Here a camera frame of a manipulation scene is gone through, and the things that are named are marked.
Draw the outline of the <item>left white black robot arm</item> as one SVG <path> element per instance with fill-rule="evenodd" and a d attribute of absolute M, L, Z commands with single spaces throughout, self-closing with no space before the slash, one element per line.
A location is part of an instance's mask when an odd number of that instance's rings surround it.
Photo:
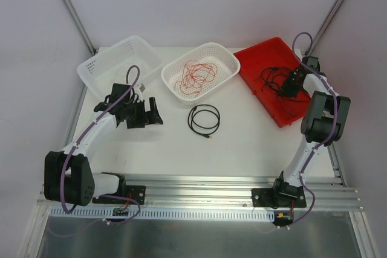
<path fill-rule="evenodd" d="M 149 108 L 133 86 L 115 83 L 111 93 L 98 103 L 83 132 L 62 150 L 50 151 L 44 161 L 44 196 L 62 205 L 86 206 L 111 200 L 121 203 L 129 197 L 125 178 L 112 172 L 93 173 L 90 163 L 105 139 L 121 123 L 127 129 L 162 125 L 155 97 Z"/>

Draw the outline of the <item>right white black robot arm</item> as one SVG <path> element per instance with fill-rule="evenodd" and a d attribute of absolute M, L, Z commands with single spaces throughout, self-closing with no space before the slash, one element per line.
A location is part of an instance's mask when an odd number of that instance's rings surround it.
<path fill-rule="evenodd" d="M 351 104 L 350 98 L 339 95 L 320 72 L 318 58 L 303 57 L 301 68 L 298 84 L 311 99 L 301 123 L 299 148 L 272 187 L 272 201 L 280 207 L 301 201 L 310 168 L 324 147 L 341 138 Z"/>

